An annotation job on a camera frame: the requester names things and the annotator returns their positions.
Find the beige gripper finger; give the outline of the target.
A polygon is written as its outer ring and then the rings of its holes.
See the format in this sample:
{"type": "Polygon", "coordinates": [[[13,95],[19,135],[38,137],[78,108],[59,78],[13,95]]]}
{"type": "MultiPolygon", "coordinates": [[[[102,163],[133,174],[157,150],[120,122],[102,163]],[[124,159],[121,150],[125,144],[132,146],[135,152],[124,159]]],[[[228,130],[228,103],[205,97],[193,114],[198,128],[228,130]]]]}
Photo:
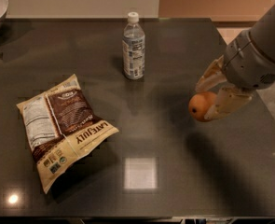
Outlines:
{"type": "Polygon", "coordinates": [[[223,86],[217,93],[213,104],[205,113],[206,120],[222,119],[247,105],[253,93],[236,86],[223,86]]]}
{"type": "Polygon", "coordinates": [[[208,91],[220,83],[224,83],[227,78],[222,71],[224,56],[213,60],[207,67],[203,75],[196,84],[196,92],[208,91]]]}

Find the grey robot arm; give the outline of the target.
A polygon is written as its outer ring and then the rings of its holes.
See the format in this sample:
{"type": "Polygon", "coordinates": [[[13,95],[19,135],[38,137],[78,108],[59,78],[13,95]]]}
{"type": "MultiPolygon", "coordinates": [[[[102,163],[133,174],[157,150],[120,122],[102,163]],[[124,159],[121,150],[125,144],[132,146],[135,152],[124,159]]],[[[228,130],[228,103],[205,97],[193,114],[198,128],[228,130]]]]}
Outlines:
{"type": "Polygon", "coordinates": [[[224,118],[247,105],[253,92],[275,82],[275,4],[241,31],[199,79],[188,108],[194,119],[224,118]]]}

